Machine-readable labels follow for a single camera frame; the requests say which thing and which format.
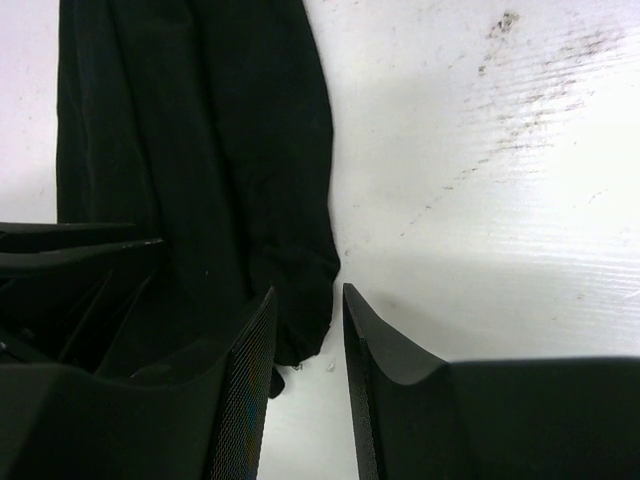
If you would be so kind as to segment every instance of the black garment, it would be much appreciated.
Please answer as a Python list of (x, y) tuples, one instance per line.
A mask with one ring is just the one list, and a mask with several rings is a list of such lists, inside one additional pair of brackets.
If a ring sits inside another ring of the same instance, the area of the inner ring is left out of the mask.
[[(273, 283), (276, 363), (318, 353), (339, 269), (333, 131), (301, 0), (61, 0), (58, 116), (58, 221), (170, 244), (148, 308), (232, 317)], [(193, 331), (132, 342), (144, 357)]]

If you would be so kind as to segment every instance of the black fabric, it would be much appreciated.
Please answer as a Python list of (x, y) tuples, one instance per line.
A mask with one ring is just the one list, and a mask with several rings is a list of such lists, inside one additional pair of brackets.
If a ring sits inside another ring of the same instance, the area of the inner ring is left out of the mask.
[[(58, 221), (170, 245), (149, 308), (232, 318), (273, 284), (276, 363), (318, 353), (339, 269), (333, 132), (301, 0), (61, 0), (58, 116)], [(180, 330), (135, 342), (197, 335)]]

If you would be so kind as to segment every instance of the dark green cloth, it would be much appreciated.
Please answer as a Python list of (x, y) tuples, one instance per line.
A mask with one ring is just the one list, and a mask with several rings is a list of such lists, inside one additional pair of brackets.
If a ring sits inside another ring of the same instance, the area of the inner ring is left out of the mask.
[(193, 340), (198, 305), (232, 318), (272, 283), (276, 363), (319, 352), (333, 131), (301, 0), (61, 0), (58, 116), (58, 221), (171, 247), (148, 308), (180, 320), (138, 332), (142, 357)]

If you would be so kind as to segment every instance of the black plastic part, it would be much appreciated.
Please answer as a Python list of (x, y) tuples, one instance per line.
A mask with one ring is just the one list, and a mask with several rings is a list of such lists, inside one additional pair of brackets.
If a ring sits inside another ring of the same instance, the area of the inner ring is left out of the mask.
[(138, 308), (164, 242), (130, 226), (0, 230), (0, 478), (256, 478), (273, 291), (234, 319), (197, 310), (205, 333), (118, 375), (103, 363), (127, 356), (132, 320), (150, 333), (172, 321)]
[(640, 475), (638, 359), (447, 363), (348, 284), (344, 336), (362, 480)]

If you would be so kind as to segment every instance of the white surface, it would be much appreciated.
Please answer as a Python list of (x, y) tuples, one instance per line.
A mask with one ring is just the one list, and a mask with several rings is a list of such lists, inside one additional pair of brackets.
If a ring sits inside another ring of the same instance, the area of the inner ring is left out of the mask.
[[(54, 3), (0, 2), (0, 221), (54, 218)], [(307, 7), (341, 280), (446, 359), (639, 354), (640, 2)], [(285, 375), (259, 478), (357, 478), (339, 320)]]

